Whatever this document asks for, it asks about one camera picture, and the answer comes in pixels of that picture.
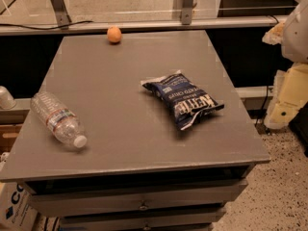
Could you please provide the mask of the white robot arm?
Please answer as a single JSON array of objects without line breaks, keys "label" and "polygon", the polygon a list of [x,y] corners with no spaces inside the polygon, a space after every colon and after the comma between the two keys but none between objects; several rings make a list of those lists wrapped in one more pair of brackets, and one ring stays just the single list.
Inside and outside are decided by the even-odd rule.
[{"label": "white robot arm", "polygon": [[268,128],[281,129],[308,102],[308,0],[301,0],[285,22],[267,31],[262,42],[280,44],[282,56],[293,63],[287,71],[276,72],[264,119]]}]

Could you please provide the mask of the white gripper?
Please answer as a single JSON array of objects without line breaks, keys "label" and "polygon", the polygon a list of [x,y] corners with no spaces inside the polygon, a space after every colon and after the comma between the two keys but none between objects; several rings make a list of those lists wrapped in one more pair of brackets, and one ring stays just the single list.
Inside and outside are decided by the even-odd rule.
[{"label": "white gripper", "polygon": [[308,102],[308,64],[293,64],[278,70],[273,82],[273,98],[264,124],[270,129],[287,126]]}]

